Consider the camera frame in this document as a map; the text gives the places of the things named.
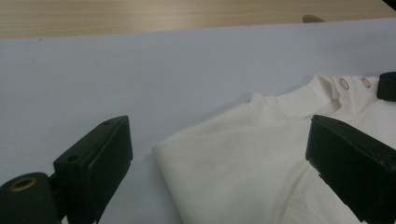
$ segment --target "white garment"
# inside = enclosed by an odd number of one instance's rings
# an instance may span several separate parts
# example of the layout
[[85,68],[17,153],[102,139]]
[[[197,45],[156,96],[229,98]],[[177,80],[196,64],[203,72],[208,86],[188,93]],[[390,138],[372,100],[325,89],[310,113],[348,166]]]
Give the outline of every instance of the white garment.
[[254,94],[156,146],[183,222],[359,223],[304,155],[314,114],[396,148],[396,103],[376,98],[377,77],[366,80],[316,76],[285,95]]

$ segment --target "folded cloth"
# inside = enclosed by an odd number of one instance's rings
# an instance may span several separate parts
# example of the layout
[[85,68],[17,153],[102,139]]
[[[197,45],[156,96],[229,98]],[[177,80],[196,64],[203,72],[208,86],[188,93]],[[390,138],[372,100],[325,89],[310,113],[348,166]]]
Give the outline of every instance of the folded cloth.
[[315,76],[288,94],[254,94],[154,147],[183,222],[359,223],[304,155],[314,114],[396,148],[396,103],[377,99],[377,84]]

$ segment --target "black object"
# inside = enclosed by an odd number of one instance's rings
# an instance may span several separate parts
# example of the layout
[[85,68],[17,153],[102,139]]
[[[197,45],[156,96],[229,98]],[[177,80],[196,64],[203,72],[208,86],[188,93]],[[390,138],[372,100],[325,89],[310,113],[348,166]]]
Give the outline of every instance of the black object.
[[378,99],[396,102],[396,72],[379,76],[376,96]]
[[98,222],[133,158],[127,116],[109,119],[54,163],[51,177],[22,175],[0,188],[0,223]]
[[352,126],[315,115],[306,159],[360,221],[396,220],[396,150]]

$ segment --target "white cloth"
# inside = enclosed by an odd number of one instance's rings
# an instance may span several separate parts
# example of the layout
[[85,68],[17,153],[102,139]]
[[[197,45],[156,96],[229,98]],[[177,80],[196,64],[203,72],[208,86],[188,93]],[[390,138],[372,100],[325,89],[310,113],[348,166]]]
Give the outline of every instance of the white cloth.
[[183,222],[359,223],[304,155],[314,114],[396,148],[396,103],[376,98],[377,77],[366,80],[315,76],[285,95],[254,94],[156,146]]

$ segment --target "gray table surface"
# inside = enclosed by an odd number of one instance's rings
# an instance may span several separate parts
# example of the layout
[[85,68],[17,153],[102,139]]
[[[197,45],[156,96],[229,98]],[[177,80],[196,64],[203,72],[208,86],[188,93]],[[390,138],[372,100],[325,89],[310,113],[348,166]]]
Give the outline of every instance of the gray table surface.
[[396,19],[1,39],[0,183],[52,174],[85,133],[128,115],[134,161],[101,223],[181,223],[154,145],[253,92],[379,76],[396,71],[395,56]]

